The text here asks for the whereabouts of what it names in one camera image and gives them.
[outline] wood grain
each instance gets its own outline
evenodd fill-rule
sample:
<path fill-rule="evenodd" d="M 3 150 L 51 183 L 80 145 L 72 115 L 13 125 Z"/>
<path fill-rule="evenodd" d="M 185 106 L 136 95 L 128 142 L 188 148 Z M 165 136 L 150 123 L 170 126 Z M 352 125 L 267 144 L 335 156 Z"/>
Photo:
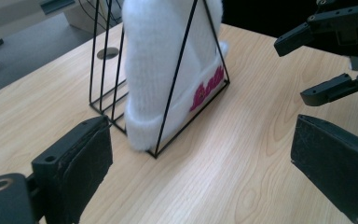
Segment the wood grain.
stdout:
<path fill-rule="evenodd" d="M 109 46 L 118 48 L 120 32 L 111 30 Z M 290 160 L 298 114 L 358 135 L 358 93 L 319 107 L 299 95 L 344 72 L 355 77 L 349 60 L 306 47 L 280 58 L 274 38 L 227 25 L 220 37 L 230 45 L 229 87 L 157 160 L 112 128 L 114 164 L 81 223 L 350 223 Z M 0 175 L 29 175 L 34 157 L 97 116 L 91 44 L 0 91 Z M 108 61 L 106 85 L 116 66 Z"/>

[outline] wooden table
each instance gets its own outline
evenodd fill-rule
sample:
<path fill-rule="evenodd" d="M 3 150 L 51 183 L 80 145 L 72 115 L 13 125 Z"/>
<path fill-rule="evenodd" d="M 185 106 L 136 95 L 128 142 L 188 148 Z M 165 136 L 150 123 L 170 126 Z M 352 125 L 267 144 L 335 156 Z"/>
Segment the wooden table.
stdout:
<path fill-rule="evenodd" d="M 110 47 L 120 32 L 111 30 Z M 228 89 L 157 160 L 112 128 L 114 164 L 81 223 L 350 223 L 290 159 L 298 114 L 358 135 L 358 93 L 319 107 L 299 95 L 344 72 L 355 77 L 348 58 L 306 47 L 280 58 L 275 38 L 227 25 L 220 37 L 230 44 Z M 98 115 L 90 58 L 88 42 L 0 91 L 0 175 L 29 175 L 33 158 Z M 106 72 L 115 69 L 108 61 Z"/>

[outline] knit hat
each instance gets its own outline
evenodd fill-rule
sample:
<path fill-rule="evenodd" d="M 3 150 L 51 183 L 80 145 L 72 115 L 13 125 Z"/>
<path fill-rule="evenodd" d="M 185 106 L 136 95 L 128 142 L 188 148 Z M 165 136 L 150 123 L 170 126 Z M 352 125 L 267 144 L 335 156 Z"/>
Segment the knit hat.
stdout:
<path fill-rule="evenodd" d="M 148 150 L 158 141 L 164 112 L 182 47 L 193 1 L 126 0 L 123 22 L 129 88 L 124 113 L 127 136 L 136 150 Z M 221 0 L 207 0 L 218 33 Z M 228 44 L 220 43 L 224 56 Z M 222 65 L 206 8 L 199 1 L 174 85 L 162 139 L 177 131 L 187 115 L 223 83 Z"/>

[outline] black wire rack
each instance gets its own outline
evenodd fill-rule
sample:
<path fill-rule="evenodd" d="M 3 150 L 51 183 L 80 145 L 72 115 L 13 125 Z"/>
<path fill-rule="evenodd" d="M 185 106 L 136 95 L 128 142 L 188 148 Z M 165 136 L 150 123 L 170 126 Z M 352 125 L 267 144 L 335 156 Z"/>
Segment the black wire rack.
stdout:
<path fill-rule="evenodd" d="M 180 49 L 180 54 L 179 54 L 179 57 L 177 60 L 177 65 L 175 68 L 175 74 L 173 76 L 170 95 L 168 97 L 168 102 L 167 102 L 167 105 L 165 108 L 163 121 L 162 121 L 161 128 L 159 131 L 158 141 L 154 148 L 150 148 L 149 150 L 147 150 L 147 153 L 149 153 L 155 159 L 160 155 L 160 153 L 162 153 L 165 149 L 167 149 L 167 147 L 179 136 L 179 134 L 181 134 L 191 124 L 191 122 L 193 120 L 195 120 L 200 115 L 200 113 L 230 84 L 225 59 L 224 59 L 222 50 L 220 49 L 217 33 L 216 33 L 215 29 L 213 28 L 211 12 L 208 8 L 208 4 L 207 4 L 206 0 L 201 0 L 201 1 L 203 1 L 203 4 L 205 5 L 206 14 L 208 16 L 208 20 L 209 20 L 210 27 L 211 27 L 211 35 L 213 35 L 213 37 L 214 37 L 214 40 L 215 40 L 215 43 L 216 43 L 216 46 L 218 49 L 218 53 L 219 53 L 221 61 L 222 61 L 222 65 L 224 66 L 224 70 L 225 70 L 225 77 L 223 80 L 224 83 L 218 90 L 216 90 L 215 94 L 213 96 L 211 96 L 208 101 L 203 103 L 202 107 L 199 110 L 197 110 L 195 113 L 189 115 L 190 118 L 187 118 L 187 120 L 184 122 L 182 127 L 178 128 L 178 131 L 175 134 L 172 134 L 170 137 L 168 137 L 168 140 L 161 141 L 162 140 L 161 136 L 163 134 L 165 122 L 166 122 L 169 108 L 170 108 L 173 89 L 175 86 L 176 78 L 178 76 L 180 64 L 181 64 L 183 53 L 185 50 L 188 33 L 190 31 L 191 22 L 193 20 L 195 9 L 196 9 L 197 3 L 198 3 L 198 0 L 194 0 L 191 11 L 190 11 L 190 15 L 188 18 L 186 31 L 184 33 L 182 47 Z M 124 32 L 125 32 L 124 26 L 122 27 L 120 46 L 118 49 L 117 72 L 116 72 L 115 84 L 114 84 L 113 88 L 107 88 L 107 90 L 106 90 L 106 87 L 104 86 L 104 82 L 105 82 L 105 67 L 106 67 L 106 59 L 107 59 L 107 51 L 108 51 L 107 45 L 108 45 L 109 29 L 106 29 L 106 31 L 105 31 L 104 49 L 103 49 L 103 65 L 102 65 L 103 68 L 102 68 L 102 73 L 101 73 L 101 77 L 100 77 L 101 80 L 99 80 L 99 81 L 101 81 L 101 86 L 99 89 L 98 97 L 94 100 L 92 99 L 93 84 L 94 84 L 94 78 L 95 78 L 94 63 L 95 63 L 95 49 L 96 49 L 97 25 L 98 25 L 98 14 L 99 14 L 99 1 L 96 1 L 95 8 L 96 8 L 96 10 L 95 10 L 95 20 L 94 20 L 94 22 L 95 22 L 94 23 L 94 37 L 93 37 L 93 45 L 92 45 L 91 71 L 90 71 L 90 81 L 89 81 L 89 105 L 91 106 L 91 108 L 93 108 L 95 111 L 97 111 L 101 115 L 108 115 L 110 113 L 109 120 L 112 123 L 112 125 L 114 127 L 116 127 L 117 129 L 119 129 L 122 133 L 127 135 L 125 121 L 124 121 L 124 109 L 123 108 L 124 108 L 126 96 L 128 95 L 128 91 L 126 90 L 126 79 L 122 78 L 120 80 L 120 78 L 121 78 L 120 66 L 122 64 L 121 60 L 122 60 L 123 46 L 124 46 Z M 111 9 L 112 9 L 112 0 L 109 0 L 108 11 L 110 12 Z M 111 16 L 111 13 L 108 13 L 106 27 L 109 27 L 110 16 Z"/>

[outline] triangular wire frame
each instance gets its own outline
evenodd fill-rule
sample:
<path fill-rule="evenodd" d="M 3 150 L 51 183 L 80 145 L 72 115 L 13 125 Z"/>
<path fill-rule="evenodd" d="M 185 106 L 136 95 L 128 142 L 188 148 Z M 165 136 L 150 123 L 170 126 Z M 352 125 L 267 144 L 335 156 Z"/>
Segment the triangular wire frame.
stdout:
<path fill-rule="evenodd" d="M 166 141 L 166 143 L 161 146 L 161 136 L 163 134 L 163 130 L 164 130 L 164 126 L 165 126 L 165 122 L 166 122 L 166 119 L 167 119 L 167 116 L 168 116 L 168 113 L 169 113 L 169 108 L 170 108 L 170 104 L 171 104 L 171 99 L 172 99 L 172 94 L 173 94 L 173 89 L 174 89 L 174 86 L 175 86 L 175 82 L 176 82 L 176 78 L 178 76 L 178 73 L 179 73 L 179 68 L 180 68 L 180 64 L 181 64 L 181 61 L 182 61 L 182 57 L 183 57 L 183 53 L 184 53 L 184 50 L 185 50 L 185 46 L 186 46 L 186 41 L 187 41 L 187 37 L 188 37 L 188 33 L 190 31 L 190 27 L 191 27 L 191 22 L 193 20 L 193 16 L 194 16 L 194 13 L 195 13 L 195 9 L 196 9 L 196 6 L 197 6 L 197 3 L 198 3 L 198 0 L 194 0 L 193 2 L 193 6 L 191 8 L 191 11 L 190 11 L 190 15 L 189 15 L 189 18 L 188 18 L 188 23 L 187 23 L 187 26 L 186 26 L 186 31 L 185 31 L 185 35 L 184 35 L 184 38 L 183 38 L 183 43 L 182 43 L 182 47 L 181 47 L 181 50 L 180 50 L 180 53 L 179 53 L 179 58 L 178 58 L 178 62 L 177 62 L 177 65 L 176 65 L 176 68 L 175 68 L 175 74 L 173 76 L 173 81 L 172 81 L 172 87 L 171 87 L 171 90 L 170 90 L 170 95 L 168 97 L 168 102 L 167 102 L 167 105 L 166 105 L 166 108 L 165 108 L 165 112 L 164 112 L 164 117 L 163 117 L 163 121 L 162 121 L 162 124 L 161 124 L 161 128 L 160 128 L 160 131 L 159 131 L 159 136 L 158 136 L 158 141 L 157 141 L 157 145 L 156 147 L 154 148 L 154 150 L 152 148 L 150 148 L 149 150 L 147 150 L 147 152 L 153 156 L 155 159 L 159 156 L 159 154 L 161 152 L 163 152 L 169 145 L 171 142 L 173 142 L 178 136 L 180 133 L 182 133 L 185 128 L 188 127 L 188 125 L 211 103 L 211 101 L 217 97 L 217 95 L 219 95 L 220 92 L 222 92 L 230 83 L 230 80 L 229 80 L 229 76 L 228 76 L 228 72 L 227 72 L 227 67 L 226 67 L 226 63 L 225 63 L 225 59 L 224 59 L 224 56 L 223 56 L 223 53 L 222 53 L 222 50 L 220 49 L 220 45 L 219 45 L 219 40 L 218 40 L 218 37 L 217 37 L 217 33 L 215 31 L 215 29 L 213 28 L 213 21 L 212 21 L 212 16 L 211 16 L 211 12 L 208 8 L 208 4 L 206 2 L 206 0 L 202 0 L 203 1 L 203 4 L 205 5 L 205 9 L 206 9 L 206 14 L 208 16 L 208 21 L 210 23 L 210 27 L 211 27 L 211 30 L 212 30 L 212 33 L 213 33 L 213 37 L 214 37 L 214 40 L 215 40 L 215 43 L 216 43 L 216 46 L 217 46 L 217 49 L 218 49 L 218 52 L 220 54 L 220 58 L 221 58 L 221 61 L 222 61 L 222 64 L 224 66 L 224 69 L 225 69 L 225 74 L 226 74 L 226 77 L 224 79 L 224 85 L 222 85 L 220 87 L 219 90 L 216 90 L 216 93 L 205 103 L 203 103 L 203 106 L 202 108 L 200 108 L 197 113 L 195 113 L 195 115 L 189 119 L 183 126 L 181 129 L 179 129 L 177 131 L 176 134 L 174 134 L 168 141 Z M 105 61 L 106 61 L 106 49 L 107 49 L 107 40 L 108 40 L 108 35 L 109 35 L 109 29 L 106 29 L 106 33 L 105 33 L 105 42 L 104 42 L 104 53 L 103 53 L 103 71 L 102 71 L 102 80 L 101 80 L 101 89 L 100 89 L 100 96 L 99 98 L 97 98 L 96 100 L 92 101 L 91 100 L 91 92 L 92 92 L 92 83 L 93 83 L 93 66 L 94 66 L 94 55 L 95 55 L 95 43 L 96 43 L 96 32 L 97 32 L 97 25 L 98 25 L 98 21 L 97 21 L 97 18 L 98 18 L 98 8 L 99 8 L 99 1 L 97 1 L 97 5 L 96 5 L 96 12 L 95 12 L 95 23 L 94 23 L 94 39 L 93 39 L 93 46 L 92 46 L 92 60 L 91 60 L 91 72 L 90 72 L 90 84 L 89 84 L 89 105 L 94 109 L 96 110 L 98 113 L 100 114 L 105 114 L 105 112 L 108 110 L 108 109 L 112 109 L 112 113 L 111 113 L 111 116 L 110 116 L 110 121 L 112 122 L 112 124 L 118 128 L 122 133 L 124 134 L 127 134 L 126 132 L 126 128 L 125 128 L 125 125 L 120 125 L 118 123 L 119 120 L 123 119 L 124 118 L 124 113 L 121 113 L 119 114 L 118 116 L 115 117 L 116 115 L 116 106 L 117 104 L 121 103 L 125 97 L 127 96 L 128 93 L 125 93 L 123 95 L 121 95 L 120 97 L 117 97 L 117 90 L 122 88 L 125 84 L 126 84 L 126 80 L 122 80 L 119 82 L 119 73 L 120 73 L 120 66 L 121 66 L 121 57 L 122 57 L 122 50 L 123 50 L 123 46 L 124 46 L 124 26 L 122 28 L 122 32 L 121 32 L 121 40 L 120 40 L 120 47 L 119 47 L 119 54 L 118 54 L 118 61 L 117 61 L 117 73 L 116 73 L 116 80 L 115 80 L 115 87 L 113 89 L 110 89 L 109 91 L 107 91 L 106 93 L 103 93 L 103 83 L 104 83 L 104 68 L 105 68 Z M 109 3 L 108 3 L 108 11 L 110 12 L 111 11 L 111 7 L 112 7 L 112 0 L 109 0 Z M 107 18 L 107 25 L 106 27 L 109 27 L 109 21 L 110 21 L 110 13 L 108 13 L 108 18 Z M 109 94 L 112 94 L 113 93 L 113 103 L 108 105 L 107 107 L 103 108 L 103 100 L 105 100 L 105 98 L 109 95 Z"/>

